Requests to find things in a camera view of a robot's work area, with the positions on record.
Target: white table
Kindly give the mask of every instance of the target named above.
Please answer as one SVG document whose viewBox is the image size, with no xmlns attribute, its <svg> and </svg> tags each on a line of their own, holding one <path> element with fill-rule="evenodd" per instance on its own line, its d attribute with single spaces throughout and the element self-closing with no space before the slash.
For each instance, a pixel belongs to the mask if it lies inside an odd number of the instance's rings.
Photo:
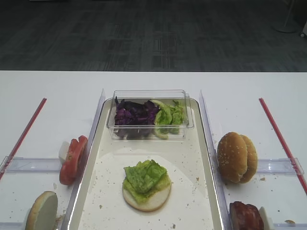
<svg viewBox="0 0 307 230">
<path fill-rule="evenodd" d="M 16 156 L 55 158 L 63 141 L 88 136 L 102 89 L 106 98 L 114 90 L 184 89 L 197 100 L 202 90 L 215 143 L 236 131 L 253 140 L 259 158 L 286 158 L 258 101 L 263 97 L 306 171 L 306 85 L 306 73 L 0 71 L 0 161 L 44 97 L 47 102 Z M 56 187 L 69 195 L 66 187 Z"/>
</svg>

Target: metal tray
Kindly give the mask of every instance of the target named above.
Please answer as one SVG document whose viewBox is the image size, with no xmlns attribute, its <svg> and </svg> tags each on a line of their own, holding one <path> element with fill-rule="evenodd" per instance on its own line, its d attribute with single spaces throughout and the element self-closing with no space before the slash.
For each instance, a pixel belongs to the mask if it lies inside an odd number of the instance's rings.
<svg viewBox="0 0 307 230">
<path fill-rule="evenodd" d="M 112 140 L 106 128 L 111 100 L 102 102 L 101 98 L 88 161 L 61 229 L 222 229 L 197 101 L 191 99 L 194 128 L 185 140 L 168 141 Z M 167 203 L 151 213 L 130 208 L 121 193 L 123 167 L 145 159 L 165 166 L 173 182 Z"/>
</svg>

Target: clear plastic container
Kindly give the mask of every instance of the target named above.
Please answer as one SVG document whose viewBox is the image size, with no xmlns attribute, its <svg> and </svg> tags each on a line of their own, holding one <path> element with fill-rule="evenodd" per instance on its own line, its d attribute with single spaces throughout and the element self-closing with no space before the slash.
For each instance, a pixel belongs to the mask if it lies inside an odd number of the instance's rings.
<svg viewBox="0 0 307 230">
<path fill-rule="evenodd" d="M 115 116 L 118 113 L 117 104 L 121 103 L 122 100 L 124 100 L 123 102 L 129 101 L 138 104 L 144 104 L 152 100 L 158 100 L 167 105 L 175 105 L 175 102 L 179 102 L 183 110 L 183 121 L 180 125 L 155 125 L 152 119 L 151 122 L 146 122 L 146 118 L 144 118 L 145 123 L 147 123 L 145 125 L 135 125 L 133 122 L 131 125 L 120 125 L 120 122 L 116 122 Z M 193 127 L 189 95 L 184 90 L 114 91 L 106 126 L 110 131 L 111 138 L 117 140 L 184 139 L 186 129 Z"/>
</svg>

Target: red stick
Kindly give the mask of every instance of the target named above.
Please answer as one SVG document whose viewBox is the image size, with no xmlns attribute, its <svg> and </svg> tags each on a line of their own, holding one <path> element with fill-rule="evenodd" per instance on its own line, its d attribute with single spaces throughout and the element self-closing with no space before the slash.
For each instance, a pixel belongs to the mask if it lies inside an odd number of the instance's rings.
<svg viewBox="0 0 307 230">
<path fill-rule="evenodd" d="M 0 180 L 1 180 L 2 176 L 4 175 L 6 168 L 8 167 L 8 165 L 10 164 L 10 162 L 12 161 L 12 159 L 14 158 L 14 156 L 15 156 L 17 150 L 19 149 L 21 143 L 23 142 L 25 136 L 26 136 L 27 133 L 29 132 L 29 130 L 30 130 L 32 124 L 34 123 L 35 119 L 37 118 L 39 112 L 42 110 L 42 108 L 43 108 L 43 106 L 44 106 L 46 100 L 47 100 L 46 98 L 43 98 L 43 99 L 42 99 L 42 101 L 41 101 L 41 103 L 39 104 L 38 108 L 36 109 L 35 113 L 34 113 L 33 116 L 31 117 L 29 123 L 28 123 L 27 126 L 25 127 L 23 133 L 22 133 L 21 136 L 19 137 L 19 139 L 18 139 L 17 143 L 15 144 L 13 150 L 11 151 L 11 153 L 10 153 L 8 159 L 6 160 L 6 162 L 5 162 L 4 166 L 3 166 L 2 171 L 0 172 Z"/>
<path fill-rule="evenodd" d="M 275 133 L 276 133 L 276 135 L 277 135 L 281 145 L 283 146 L 284 151 L 286 152 L 288 158 L 290 159 L 290 161 L 291 161 L 291 163 L 293 165 L 293 168 L 294 168 L 294 170 L 296 172 L 296 175 L 297 175 L 297 177 L 298 177 L 298 179 L 299 179 L 299 181 L 300 181 L 300 183 L 301 183 L 301 185 L 302 185 L 302 187 L 303 187 L 303 189 L 304 189 L 304 191 L 305 191 L 305 193 L 307 195 L 307 183 L 306 183 L 303 175 L 301 174 L 298 166 L 296 165 L 294 156 L 292 155 L 289 147 L 287 146 L 287 144 L 286 144 L 286 142 L 285 142 L 285 140 L 284 140 L 284 138 L 282 136 L 282 133 L 280 132 L 277 124 L 275 123 L 275 121 L 273 119 L 272 114 L 269 111 L 269 108 L 267 107 L 266 103 L 264 102 L 264 99 L 263 98 L 259 98 L 259 101 L 260 101 L 260 103 L 261 103 L 261 105 L 262 105 L 262 107 L 264 109 L 264 112 L 266 113 L 270 123 L 272 124 L 272 126 L 273 126 L 273 128 L 275 130 Z"/>
</svg>

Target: red tomato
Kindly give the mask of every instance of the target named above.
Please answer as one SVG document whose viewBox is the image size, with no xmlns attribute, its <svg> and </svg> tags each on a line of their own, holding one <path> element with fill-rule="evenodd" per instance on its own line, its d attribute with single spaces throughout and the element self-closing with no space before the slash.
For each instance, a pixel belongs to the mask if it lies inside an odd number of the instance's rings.
<svg viewBox="0 0 307 230">
<path fill-rule="evenodd" d="M 79 141 L 76 139 L 71 140 L 66 160 L 59 173 L 59 181 L 61 184 L 71 185 L 75 181 L 79 169 L 79 162 L 86 144 L 87 137 L 85 136 L 80 136 Z"/>
</svg>

